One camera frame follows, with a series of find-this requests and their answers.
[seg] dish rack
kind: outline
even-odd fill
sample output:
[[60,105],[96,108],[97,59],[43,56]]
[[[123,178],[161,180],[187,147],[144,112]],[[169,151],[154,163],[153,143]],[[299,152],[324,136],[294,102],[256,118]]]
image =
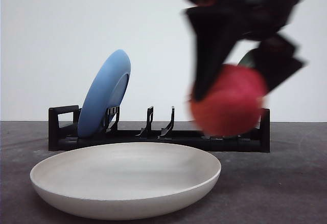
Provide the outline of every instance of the dish rack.
[[[118,129],[120,107],[110,107],[103,119],[103,129],[88,138],[77,133],[81,108],[78,105],[49,108],[49,151],[68,151],[96,145],[127,142],[159,142],[195,147],[205,151],[270,152],[270,110],[265,109],[259,126],[234,137],[212,137],[200,130],[175,130],[175,108],[171,120],[161,130],[152,129],[153,106],[147,110],[145,127],[140,130]],[[73,122],[60,127],[58,115],[73,113]],[[109,117],[115,122],[109,126]]]

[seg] white wall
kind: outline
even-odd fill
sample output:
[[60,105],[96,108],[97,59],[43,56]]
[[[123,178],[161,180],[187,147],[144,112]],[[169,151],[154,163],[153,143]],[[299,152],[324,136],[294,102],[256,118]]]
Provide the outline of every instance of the white wall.
[[[132,74],[121,120],[189,120],[192,31],[185,0],[1,0],[1,120],[47,120],[48,108],[83,104],[106,58],[124,49]],[[305,0],[285,32],[309,65],[268,97],[273,121],[327,121],[327,0]],[[237,63],[254,44],[238,44]]]

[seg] gray table surface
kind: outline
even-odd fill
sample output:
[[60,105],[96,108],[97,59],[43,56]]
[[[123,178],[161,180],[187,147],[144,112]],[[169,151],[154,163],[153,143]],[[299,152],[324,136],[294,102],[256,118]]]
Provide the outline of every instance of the gray table surface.
[[1,123],[1,223],[327,223],[327,123],[272,123],[271,153],[214,152],[222,172],[206,197],[183,210],[135,221],[85,219],[45,203],[29,173],[60,153],[48,151],[47,136],[47,122]]

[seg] blue plate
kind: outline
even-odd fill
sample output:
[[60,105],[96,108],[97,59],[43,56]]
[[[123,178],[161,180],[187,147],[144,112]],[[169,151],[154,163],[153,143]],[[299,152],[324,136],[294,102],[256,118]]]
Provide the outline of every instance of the blue plate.
[[130,73],[131,62],[123,50],[115,51],[102,65],[82,106],[77,129],[80,138],[90,137],[103,129],[105,112],[107,108],[121,104]]

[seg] white bowl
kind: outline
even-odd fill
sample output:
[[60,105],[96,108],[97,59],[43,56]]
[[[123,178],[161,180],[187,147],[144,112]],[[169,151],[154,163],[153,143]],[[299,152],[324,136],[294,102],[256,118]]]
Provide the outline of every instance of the white bowl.
[[38,163],[36,192],[64,212],[131,220],[180,210],[216,184],[219,160],[208,152],[165,143],[119,143],[63,152]]

